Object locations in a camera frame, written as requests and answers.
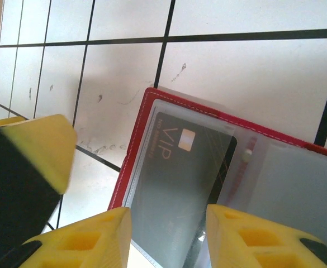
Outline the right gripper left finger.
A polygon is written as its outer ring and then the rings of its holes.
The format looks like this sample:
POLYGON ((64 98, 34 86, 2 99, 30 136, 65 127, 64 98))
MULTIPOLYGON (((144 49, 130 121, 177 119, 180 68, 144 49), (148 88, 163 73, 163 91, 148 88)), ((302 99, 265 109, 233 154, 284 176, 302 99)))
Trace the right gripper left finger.
POLYGON ((42 245, 20 268, 127 268, 131 213, 118 207, 35 236, 42 245))

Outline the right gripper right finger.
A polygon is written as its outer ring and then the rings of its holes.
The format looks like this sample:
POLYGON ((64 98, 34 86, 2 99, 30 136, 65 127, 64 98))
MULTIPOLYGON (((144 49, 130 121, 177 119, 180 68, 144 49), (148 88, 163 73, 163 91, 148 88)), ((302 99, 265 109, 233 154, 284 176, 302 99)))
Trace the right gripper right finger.
POLYGON ((212 268, 327 268, 327 245, 311 234, 210 204, 206 238, 212 268))

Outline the red card holder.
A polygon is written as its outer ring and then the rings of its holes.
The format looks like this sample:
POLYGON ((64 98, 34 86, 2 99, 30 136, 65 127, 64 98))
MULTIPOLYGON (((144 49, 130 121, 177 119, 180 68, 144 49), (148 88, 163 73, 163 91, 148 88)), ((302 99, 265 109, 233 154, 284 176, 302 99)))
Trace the red card holder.
MULTIPOLYGON (((301 230, 327 245, 326 148, 233 116, 219 104, 163 87, 145 90, 110 208, 131 210, 140 159, 158 112, 195 122, 206 119, 236 138, 215 204, 301 230)), ((212 268, 206 231, 196 268, 212 268)))

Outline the black VIP credit card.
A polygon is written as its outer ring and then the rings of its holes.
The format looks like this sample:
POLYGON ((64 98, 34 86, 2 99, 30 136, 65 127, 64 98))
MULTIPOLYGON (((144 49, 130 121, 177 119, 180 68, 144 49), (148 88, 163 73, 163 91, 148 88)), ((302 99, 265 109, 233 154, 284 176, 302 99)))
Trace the black VIP credit card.
POLYGON ((132 240, 156 266, 196 268, 236 146, 206 119, 157 113, 130 199, 132 240))

